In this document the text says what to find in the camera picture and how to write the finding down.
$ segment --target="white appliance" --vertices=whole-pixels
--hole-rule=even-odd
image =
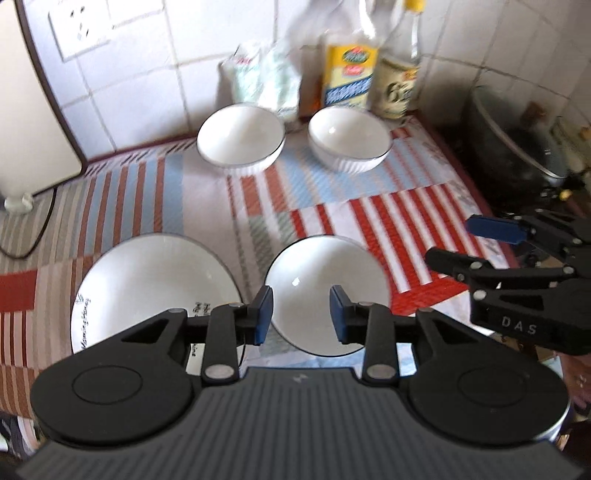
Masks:
[[[36,194],[85,168],[41,68],[22,0],[0,0],[0,195]]]

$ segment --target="striped tablecloth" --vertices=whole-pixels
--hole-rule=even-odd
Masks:
[[[92,164],[84,178],[59,188],[39,249],[26,262],[0,258],[0,409],[29,417],[38,373],[71,355],[70,312],[93,263],[120,242],[152,232],[193,238],[228,267],[245,301],[262,285],[275,256],[294,241],[329,234],[365,246],[388,273],[395,313],[437,308],[467,322],[463,285],[429,272],[433,245],[507,259],[495,241],[470,236],[463,221],[480,213],[474,197],[416,118],[393,132],[392,153],[357,176],[325,170],[306,136],[289,137],[279,160],[253,177],[221,176],[193,140],[116,155]],[[27,248],[50,203],[29,216],[0,213],[0,244]],[[293,348],[273,329],[245,365],[358,367],[362,352],[336,359]]]

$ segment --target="white plate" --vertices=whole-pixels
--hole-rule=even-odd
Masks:
[[[248,103],[222,108],[210,116],[197,136],[203,159],[238,176],[262,172],[285,146],[285,126],[274,113]]]
[[[272,322],[281,336],[312,355],[341,356],[361,345],[342,345],[330,318],[329,291],[341,285],[353,302],[388,305],[388,280],[377,260],[353,241],[312,236],[290,245],[269,269]]]
[[[77,353],[170,308],[204,315],[239,301],[231,275],[203,245],[161,233],[132,238],[105,254],[82,281],[72,308],[72,350]],[[193,345],[188,373],[200,373],[202,357],[203,345]]]

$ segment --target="robotic hand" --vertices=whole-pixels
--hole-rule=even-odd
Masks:
[[[469,227],[491,222],[500,225]],[[590,237],[575,223],[546,213],[501,222],[556,246],[572,271],[498,271],[435,250],[427,261],[468,283],[477,325],[586,353]],[[339,286],[329,297],[339,340],[365,345],[361,378],[348,368],[250,368],[240,378],[236,346],[264,342],[269,287],[207,317],[168,310],[38,377],[31,404],[50,440],[11,478],[588,478],[550,443],[570,406],[554,372],[429,308],[395,316]],[[412,377],[399,375],[396,342],[413,345]],[[201,376],[184,371],[191,343],[205,343]]]

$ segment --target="yellow label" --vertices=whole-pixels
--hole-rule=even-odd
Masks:
[[[380,59],[374,74],[372,112],[383,118],[404,116],[413,95],[417,72],[416,67],[403,67]]]
[[[323,80],[323,103],[365,108],[378,51],[365,45],[329,46]]]

